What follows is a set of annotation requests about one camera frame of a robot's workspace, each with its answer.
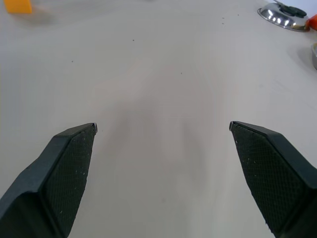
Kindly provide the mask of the dark object in bowl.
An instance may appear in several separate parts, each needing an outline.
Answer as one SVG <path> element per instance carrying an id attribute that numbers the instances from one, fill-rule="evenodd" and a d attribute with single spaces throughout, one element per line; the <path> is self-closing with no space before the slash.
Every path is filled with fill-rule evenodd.
<path id="1" fill-rule="evenodd" d="M 295 16 L 299 18 L 304 18 L 307 16 L 307 13 L 299 8 L 285 5 L 278 0 L 274 0 L 279 5 L 279 10 L 289 16 Z"/>

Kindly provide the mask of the shiny steel bowl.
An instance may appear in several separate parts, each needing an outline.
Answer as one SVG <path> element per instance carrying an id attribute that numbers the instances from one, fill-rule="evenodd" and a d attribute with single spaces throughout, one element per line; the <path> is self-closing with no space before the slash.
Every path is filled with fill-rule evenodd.
<path id="1" fill-rule="evenodd" d="M 279 10 L 279 5 L 276 2 L 269 3 L 257 10 L 257 13 L 266 21 L 282 27 L 284 29 L 296 32 L 308 32 L 310 29 L 306 27 L 308 16 L 299 18 L 289 16 Z"/>

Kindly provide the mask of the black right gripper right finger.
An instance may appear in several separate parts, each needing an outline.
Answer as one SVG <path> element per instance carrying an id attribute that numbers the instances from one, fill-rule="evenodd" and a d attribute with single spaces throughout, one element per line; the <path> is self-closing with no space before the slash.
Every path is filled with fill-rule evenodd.
<path id="1" fill-rule="evenodd" d="M 246 183 L 275 238 L 317 238 L 317 169 L 280 133 L 231 121 Z"/>

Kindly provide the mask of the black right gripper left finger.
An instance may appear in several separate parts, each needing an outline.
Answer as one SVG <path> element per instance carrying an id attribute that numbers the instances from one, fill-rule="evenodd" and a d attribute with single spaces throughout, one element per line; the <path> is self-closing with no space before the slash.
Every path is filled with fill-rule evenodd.
<path id="1" fill-rule="evenodd" d="M 0 238 L 68 238 L 92 156 L 96 123 L 55 135 L 0 198 Z"/>

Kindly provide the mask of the orange-red object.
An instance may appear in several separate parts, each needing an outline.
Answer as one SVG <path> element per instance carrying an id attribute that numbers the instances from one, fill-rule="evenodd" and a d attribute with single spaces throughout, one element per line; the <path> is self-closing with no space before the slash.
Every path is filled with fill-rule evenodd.
<path id="1" fill-rule="evenodd" d="M 317 31 L 317 14 L 306 21 L 306 27 Z"/>

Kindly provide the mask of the grey metal container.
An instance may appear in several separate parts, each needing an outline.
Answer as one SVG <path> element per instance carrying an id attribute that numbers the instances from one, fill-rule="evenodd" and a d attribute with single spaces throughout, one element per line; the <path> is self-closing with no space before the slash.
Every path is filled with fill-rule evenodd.
<path id="1" fill-rule="evenodd" d="M 317 70 L 317 43 L 314 43 L 311 47 L 312 51 L 312 64 L 313 67 Z"/>

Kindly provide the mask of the yellow block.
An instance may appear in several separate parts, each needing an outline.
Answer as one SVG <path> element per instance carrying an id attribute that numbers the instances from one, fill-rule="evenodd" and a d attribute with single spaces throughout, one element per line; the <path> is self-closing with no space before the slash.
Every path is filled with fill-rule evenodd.
<path id="1" fill-rule="evenodd" d="M 32 5 L 30 0 L 3 0 L 3 3 L 8 13 L 32 13 Z"/>

